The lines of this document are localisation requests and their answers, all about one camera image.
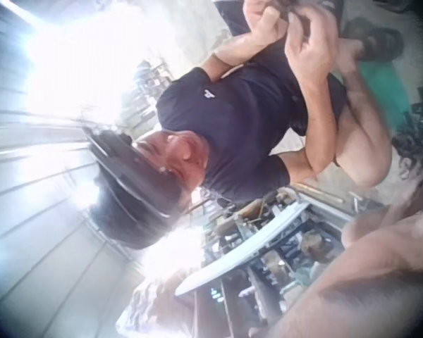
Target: metal rod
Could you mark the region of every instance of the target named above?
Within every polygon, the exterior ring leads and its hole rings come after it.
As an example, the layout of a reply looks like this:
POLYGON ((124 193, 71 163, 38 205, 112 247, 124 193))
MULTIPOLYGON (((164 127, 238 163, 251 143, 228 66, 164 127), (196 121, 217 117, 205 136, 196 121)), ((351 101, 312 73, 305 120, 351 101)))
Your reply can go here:
POLYGON ((200 206, 203 206, 204 204, 206 204, 206 202, 211 201, 210 198, 208 199, 204 199, 202 201, 200 201, 199 203, 195 204, 194 206, 191 206, 191 208, 189 208, 185 214, 189 214, 192 213, 194 210, 196 210, 197 208, 199 208, 200 206))
POLYGON ((296 188, 308 190, 308 191, 313 192, 315 194, 318 194, 320 196, 325 196, 328 199, 332 199, 332 200, 334 200, 337 203, 341 203, 341 204, 345 203, 345 200, 344 199, 342 199, 342 198, 340 198, 340 197, 338 197, 338 196, 336 196, 334 194, 330 194, 328 192, 324 192, 323 190, 317 189, 317 188, 312 187, 312 186, 310 186, 308 184, 297 183, 297 184, 294 184, 294 186, 296 188))
POLYGON ((70 197, 66 197, 62 200, 60 200, 59 202, 56 202, 55 204, 52 204, 51 206, 48 206, 45 209, 42 209, 40 212, 30 216, 29 218, 27 218, 26 220, 23 220, 22 222, 18 223, 17 225, 14 225, 11 229, 8 229, 7 231, 5 231, 3 234, 0 234, 0 239, 3 239, 4 237, 8 236, 10 233, 16 231, 19 227, 22 227, 23 225, 27 224, 28 222, 38 218, 39 216, 41 216, 42 214, 46 213, 47 211, 50 211, 51 209, 56 208, 57 206, 67 202, 69 200, 70 197))
POLYGON ((66 174, 66 173, 71 173, 71 172, 74 172, 76 170, 80 170, 80 169, 85 169, 85 168, 88 168, 88 167, 92 167, 95 164, 96 164, 95 162, 94 163, 84 164, 84 165, 81 165, 80 167, 63 170, 63 171, 61 171, 59 173, 54 173, 54 174, 51 174, 51 175, 48 175, 48 176, 45 176, 45 177, 38 178, 37 180, 33 180, 33 181, 29 181, 29 182, 26 182, 26 183, 23 183, 23 184, 20 184, 20 185, 16 185, 16 186, 14 186, 12 188, 9 188, 9 189, 6 189, 6 190, 1 191, 0 192, 0 196, 3 196, 5 194, 14 192, 16 190, 19 190, 19 189, 22 189, 22 188, 25 188, 25 187, 28 187, 29 185, 32 185, 32 184, 35 184, 35 183, 38 183, 38 182, 41 182, 41 181, 44 181, 44 180, 48 180, 49 178, 53 178, 53 177, 56 177, 56 176, 59 176, 59 175, 63 175, 63 174, 66 174))
MULTIPOLYGON (((290 187, 286 187, 284 188, 287 192, 290 192, 291 194, 294 194, 294 190, 290 187)), ((333 206, 328 205, 327 203, 320 201, 304 192, 298 192, 299 196, 301 199, 303 199, 304 201, 309 202, 310 204, 312 204, 313 206, 316 206, 322 210, 327 211, 328 213, 339 217, 340 219, 346 221, 346 222, 351 222, 354 218, 351 215, 348 215, 347 213, 334 208, 333 206)))
POLYGON ((47 257, 50 256, 57 248, 59 248, 64 242, 66 242, 73 234, 75 234, 78 229, 80 229, 85 224, 85 221, 80 222, 77 227, 75 227, 71 232, 69 232, 61 241, 59 241, 53 248, 46 252, 43 257, 41 257, 38 262, 36 262, 19 280, 2 296, 0 297, 0 304, 8 298, 8 296, 13 292, 29 275, 33 272, 39 265, 41 265, 47 257))
POLYGON ((80 284, 80 282, 82 281, 82 279, 84 278, 84 276, 86 276, 88 270, 91 268, 92 264, 95 262, 95 260, 97 259, 97 257, 99 257, 99 254, 102 252, 102 250, 104 249, 105 246, 106 246, 106 243, 103 243, 102 246, 100 247, 100 249, 97 251, 97 253, 92 258, 92 260, 86 265, 85 269, 83 269, 81 275, 75 281, 75 284, 71 287, 71 289, 69 290, 68 294, 64 297, 63 301, 61 302, 61 304, 59 304, 59 306, 56 309, 55 313, 50 318, 49 322, 47 323, 46 327, 44 328, 44 331, 42 331, 41 338, 44 338, 45 335, 47 334, 47 332, 50 330, 50 327, 53 325, 56 317, 58 317, 58 314, 61 312, 61 310, 63 309, 64 305, 69 300, 69 298, 71 297, 72 293, 75 291, 75 289, 77 288, 77 286, 80 284))

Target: man's knee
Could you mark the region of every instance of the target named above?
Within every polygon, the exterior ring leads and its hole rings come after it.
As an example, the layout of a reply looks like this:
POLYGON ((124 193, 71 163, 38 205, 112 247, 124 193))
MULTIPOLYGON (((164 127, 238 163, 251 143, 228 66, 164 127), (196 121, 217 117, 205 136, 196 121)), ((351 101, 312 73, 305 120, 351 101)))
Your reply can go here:
POLYGON ((365 158, 365 163, 361 163, 363 170, 357 170, 357 174, 351 175, 351 179, 359 187, 375 187, 387 177, 392 165, 392 147, 380 146, 374 149, 369 158, 365 158))

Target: green cloth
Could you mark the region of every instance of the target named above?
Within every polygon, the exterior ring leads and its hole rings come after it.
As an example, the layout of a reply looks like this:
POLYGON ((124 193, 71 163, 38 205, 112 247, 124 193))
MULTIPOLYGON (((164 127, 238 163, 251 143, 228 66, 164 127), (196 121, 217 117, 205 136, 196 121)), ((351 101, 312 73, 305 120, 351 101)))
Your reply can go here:
POLYGON ((386 114, 390 130, 398 130, 405 124, 404 113, 410 103, 403 84, 392 63, 360 62, 360 72, 378 105, 386 114))

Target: man's hand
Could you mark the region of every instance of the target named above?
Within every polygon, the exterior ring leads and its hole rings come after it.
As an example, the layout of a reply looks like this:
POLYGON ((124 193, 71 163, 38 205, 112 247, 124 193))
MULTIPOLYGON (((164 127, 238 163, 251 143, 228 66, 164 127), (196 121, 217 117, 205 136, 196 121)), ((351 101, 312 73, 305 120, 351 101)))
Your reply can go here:
POLYGON ((338 28, 335 18, 313 6, 288 14, 289 26, 285 47, 290 67, 300 86, 322 85, 338 55, 338 28), (310 36, 304 34, 301 15, 310 21, 310 36))
POLYGON ((273 44, 287 32, 288 23, 281 19, 281 13, 271 0, 245 0, 243 12, 254 39, 262 46, 273 44))

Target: man's arm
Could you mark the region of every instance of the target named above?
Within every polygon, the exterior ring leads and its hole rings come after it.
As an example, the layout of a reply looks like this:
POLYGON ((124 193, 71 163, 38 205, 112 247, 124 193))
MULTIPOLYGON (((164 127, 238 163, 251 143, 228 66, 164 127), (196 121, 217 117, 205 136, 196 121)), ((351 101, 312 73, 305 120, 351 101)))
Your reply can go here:
POLYGON ((286 33, 285 25, 280 25, 280 13, 273 7, 267 7, 260 21, 251 33, 233 37, 224 42, 201 66, 212 82, 232 68, 250 60, 268 45, 280 39, 286 33))
POLYGON ((337 52, 336 23, 317 8, 304 7, 298 13, 310 20, 310 38, 305 41, 300 19, 290 13, 286 54, 307 105, 307 138, 305 148, 279 155, 293 183, 315 177, 332 162, 337 135, 327 82, 337 52))

